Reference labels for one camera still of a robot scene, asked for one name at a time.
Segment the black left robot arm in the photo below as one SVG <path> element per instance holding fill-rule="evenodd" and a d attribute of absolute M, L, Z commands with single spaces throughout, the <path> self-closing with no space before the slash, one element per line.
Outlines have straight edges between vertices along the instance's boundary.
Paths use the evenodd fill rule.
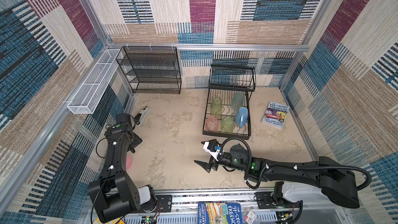
<path fill-rule="evenodd" d="M 134 148 L 134 125 L 131 115 L 118 114 L 116 124 L 105 132 L 105 162 L 98 179 L 88 187 L 93 208 L 103 224 L 141 208 L 139 190 L 126 171 L 127 152 Z"/>

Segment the opaque pink plastic cup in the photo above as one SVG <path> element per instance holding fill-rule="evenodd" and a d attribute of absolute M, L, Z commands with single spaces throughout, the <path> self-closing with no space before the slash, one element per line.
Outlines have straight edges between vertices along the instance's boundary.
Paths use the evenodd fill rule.
<path fill-rule="evenodd" d="M 128 170 L 132 166 L 132 158 L 127 156 L 126 158 L 126 169 Z"/>

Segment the black wire dish rack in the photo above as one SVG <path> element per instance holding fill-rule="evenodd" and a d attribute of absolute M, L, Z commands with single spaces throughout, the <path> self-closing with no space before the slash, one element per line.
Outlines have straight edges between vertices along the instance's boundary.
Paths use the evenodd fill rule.
<path fill-rule="evenodd" d="M 256 75 L 255 69 L 249 66 L 243 65 L 212 65 L 210 67 L 210 76 L 208 82 L 208 93 L 205 116 L 203 121 L 203 134 L 209 136 L 218 136 L 223 138 L 239 138 L 248 140 L 251 136 L 251 120 L 250 120 L 250 106 L 249 100 L 252 93 L 256 88 Z M 244 103 L 242 107 L 246 107 L 249 110 L 249 117 L 246 124 L 239 128 L 235 123 L 233 133 L 222 133 L 220 132 L 221 121 L 230 116 L 234 119 L 236 111 L 231 108 L 231 102 L 234 94 L 240 92 L 244 95 Z M 224 111 L 221 115 L 212 115 L 210 113 L 211 102 L 214 98 L 222 99 Z M 205 131 L 205 122 L 209 116 L 216 116 L 219 122 L 218 132 Z"/>

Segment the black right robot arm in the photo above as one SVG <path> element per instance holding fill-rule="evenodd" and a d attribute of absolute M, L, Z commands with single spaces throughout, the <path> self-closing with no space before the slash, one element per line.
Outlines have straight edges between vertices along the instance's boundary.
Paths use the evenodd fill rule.
<path fill-rule="evenodd" d="M 250 146 L 238 139 L 229 151 L 225 146 L 232 139 L 219 143 L 216 139 L 203 142 L 203 148 L 210 154 L 208 162 L 195 161 L 206 172 L 223 166 L 228 172 L 244 172 L 244 181 L 251 189 L 258 189 L 264 181 L 274 181 L 273 200 L 275 204 L 295 203 L 287 196 L 284 182 L 310 185 L 333 204 L 345 208 L 359 208 L 358 192 L 372 181 L 368 171 L 354 166 L 344 166 L 329 157 L 305 163 L 277 162 L 252 155 Z"/>

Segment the teal translucent plastic cup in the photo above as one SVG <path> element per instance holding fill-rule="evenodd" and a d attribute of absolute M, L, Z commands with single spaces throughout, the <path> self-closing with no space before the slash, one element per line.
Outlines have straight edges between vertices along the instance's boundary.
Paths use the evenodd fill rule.
<path fill-rule="evenodd" d="M 236 92 L 232 98 L 231 108 L 237 112 L 243 106 L 244 98 L 242 93 Z"/>

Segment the pink translucent plastic cup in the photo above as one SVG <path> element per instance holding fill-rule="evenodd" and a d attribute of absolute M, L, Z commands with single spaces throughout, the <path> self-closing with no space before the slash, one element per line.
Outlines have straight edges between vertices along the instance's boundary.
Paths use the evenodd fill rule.
<path fill-rule="evenodd" d="M 208 132 L 218 132 L 219 122 L 216 116 L 209 116 L 205 122 L 205 131 Z"/>

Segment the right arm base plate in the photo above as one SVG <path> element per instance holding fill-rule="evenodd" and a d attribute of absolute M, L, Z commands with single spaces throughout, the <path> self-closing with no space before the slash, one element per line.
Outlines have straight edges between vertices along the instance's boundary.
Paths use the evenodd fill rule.
<path fill-rule="evenodd" d="M 300 208 L 299 202 L 292 203 L 286 200 L 281 194 L 274 195 L 270 191 L 255 193 L 254 200 L 257 202 L 259 209 Z"/>

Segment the green plastic cup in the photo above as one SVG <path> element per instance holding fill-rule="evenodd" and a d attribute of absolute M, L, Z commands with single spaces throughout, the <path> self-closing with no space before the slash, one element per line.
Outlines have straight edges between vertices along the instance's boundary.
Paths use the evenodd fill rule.
<path fill-rule="evenodd" d="M 220 132 L 233 133 L 234 128 L 235 128 L 235 122 L 232 117 L 227 116 L 221 121 Z"/>
<path fill-rule="evenodd" d="M 210 106 L 210 113 L 212 115 L 221 115 L 224 111 L 222 99 L 216 97 L 212 100 Z"/>

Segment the blue white ceramic mug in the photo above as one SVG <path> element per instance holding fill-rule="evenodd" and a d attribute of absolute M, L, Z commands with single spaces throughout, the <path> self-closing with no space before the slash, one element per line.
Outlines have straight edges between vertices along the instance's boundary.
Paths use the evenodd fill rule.
<path fill-rule="evenodd" d="M 248 121 L 249 110 L 246 107 L 240 107 L 235 115 L 235 123 L 242 128 Z"/>

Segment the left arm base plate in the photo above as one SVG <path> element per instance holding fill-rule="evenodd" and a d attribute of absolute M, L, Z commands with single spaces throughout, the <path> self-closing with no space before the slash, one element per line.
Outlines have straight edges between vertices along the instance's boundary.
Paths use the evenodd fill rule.
<path fill-rule="evenodd" d="M 154 213 L 170 213 L 172 211 L 173 196 L 172 195 L 156 195 Z"/>

